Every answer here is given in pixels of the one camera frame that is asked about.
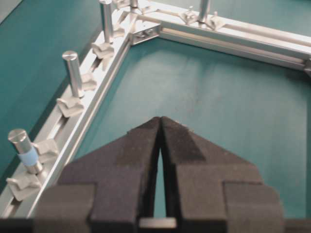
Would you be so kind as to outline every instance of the green table surface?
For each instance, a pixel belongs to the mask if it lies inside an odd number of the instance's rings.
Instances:
[[[160,2],[197,9],[199,1]],[[311,36],[309,0],[216,0],[220,16]],[[24,0],[0,24],[1,187],[18,163],[8,132],[33,139],[67,85],[65,50],[83,53],[99,21],[97,0]],[[168,116],[255,163],[287,217],[311,216],[311,86],[306,74],[154,39],[125,58],[76,158],[154,116]],[[165,216],[163,175],[155,216]]]

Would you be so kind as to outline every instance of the aluminum profile rail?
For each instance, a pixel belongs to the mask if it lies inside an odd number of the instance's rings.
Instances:
[[[164,39],[302,71],[311,58],[311,38],[307,36],[223,17],[218,20],[224,26],[215,31],[198,21],[186,24],[180,14],[187,9],[157,2],[152,2],[152,6],[157,10],[144,14],[130,7],[124,10],[135,12],[138,19],[160,23],[160,37]]]
[[[80,66],[81,73],[92,72],[98,83],[94,91],[85,92],[85,96],[81,99],[81,102],[85,107],[84,111],[79,115],[64,118],[60,109],[56,105],[34,140],[36,143],[53,138],[59,149],[57,160],[54,163],[45,164],[44,171],[38,174],[39,180],[43,183],[42,188],[35,195],[18,202],[15,200],[9,187],[6,186],[0,196],[1,217],[31,217],[37,201],[44,189],[57,180],[62,168],[70,162],[78,150],[85,133],[96,115],[101,102],[105,98],[122,61],[130,48],[130,30],[136,21],[136,15],[119,10],[114,11],[112,19],[114,23],[120,23],[120,25],[125,28],[125,34],[123,37],[114,39],[112,45],[114,48],[114,55],[110,58],[108,64],[105,65],[105,69],[103,70],[103,61],[99,60],[96,55],[93,54],[92,50],[88,52]],[[102,42],[104,42],[103,32],[101,32],[96,39],[96,43],[100,44]],[[62,98],[70,97],[71,95],[71,89],[70,86],[68,86],[63,93]],[[25,171],[25,167],[20,164],[14,174],[23,171]]]

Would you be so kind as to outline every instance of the gripper jaw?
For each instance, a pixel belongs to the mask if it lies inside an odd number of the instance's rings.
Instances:
[[[160,149],[176,232],[284,232],[279,195],[255,165],[168,117],[154,117],[67,165],[38,205],[36,229],[138,232],[139,219],[153,216]]]

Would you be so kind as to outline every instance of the cylindrical metal post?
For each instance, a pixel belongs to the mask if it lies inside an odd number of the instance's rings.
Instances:
[[[200,14],[198,17],[199,22],[205,23],[207,15],[209,14],[209,9],[210,9],[210,0],[201,0]]]
[[[111,0],[99,0],[101,6],[102,26],[106,43],[113,42],[113,26],[111,13]]]
[[[12,143],[19,158],[29,173],[37,174],[43,170],[38,160],[38,153],[31,144],[31,141],[23,129],[14,129],[9,132],[8,140]]]
[[[84,95],[82,89],[82,79],[80,74],[80,63],[78,54],[74,51],[66,51],[63,53],[63,59],[74,97],[81,98]]]
[[[138,7],[138,0],[131,0],[130,5],[131,7]]]

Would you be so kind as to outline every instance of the blue band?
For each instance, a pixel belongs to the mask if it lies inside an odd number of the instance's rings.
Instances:
[[[34,147],[32,147],[27,153],[18,154],[18,156],[22,163],[26,166],[33,166],[38,161],[38,153]]]

